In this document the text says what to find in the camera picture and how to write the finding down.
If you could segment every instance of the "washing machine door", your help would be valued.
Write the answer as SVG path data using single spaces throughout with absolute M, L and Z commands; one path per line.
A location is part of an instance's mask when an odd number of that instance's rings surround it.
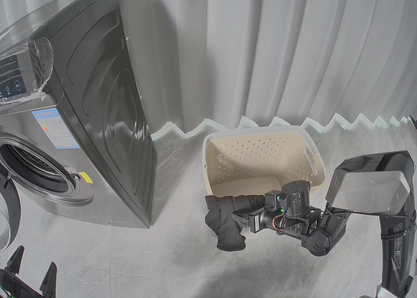
M 10 246 L 19 230 L 20 200 L 7 171 L 0 167 L 0 251 Z

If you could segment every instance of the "yellow warning sticker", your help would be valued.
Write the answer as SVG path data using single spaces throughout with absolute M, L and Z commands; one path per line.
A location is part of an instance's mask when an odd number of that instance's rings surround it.
M 84 178 L 86 183 L 92 183 L 93 181 L 90 179 L 90 177 L 87 175 L 86 172 L 80 172 L 80 175 Z

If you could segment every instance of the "plastic wrap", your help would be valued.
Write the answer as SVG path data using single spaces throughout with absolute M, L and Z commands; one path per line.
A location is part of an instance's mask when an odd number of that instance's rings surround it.
M 53 69 L 53 49 L 39 38 L 0 55 L 0 105 L 46 97 Z

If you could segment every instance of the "label sticker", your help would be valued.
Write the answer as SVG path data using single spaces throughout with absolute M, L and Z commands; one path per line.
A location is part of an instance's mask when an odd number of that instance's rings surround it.
M 92 183 L 93 181 L 90 179 L 90 177 L 87 175 L 86 172 L 79 172 L 79 174 L 84 178 L 86 183 Z
M 32 112 L 49 140 L 57 149 L 79 149 L 56 108 Z
M 255 216 L 255 232 L 259 231 L 259 215 Z
M 402 222 L 394 227 L 394 232 L 399 233 L 402 231 Z M 394 240 L 394 257 L 392 258 L 393 269 L 401 269 L 401 254 L 402 254 L 402 237 Z

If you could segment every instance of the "control panel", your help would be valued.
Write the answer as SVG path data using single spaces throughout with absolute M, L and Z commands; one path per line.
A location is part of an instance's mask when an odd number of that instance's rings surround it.
M 27 92 L 21 69 L 17 55 L 0 60 L 0 100 L 24 96 Z

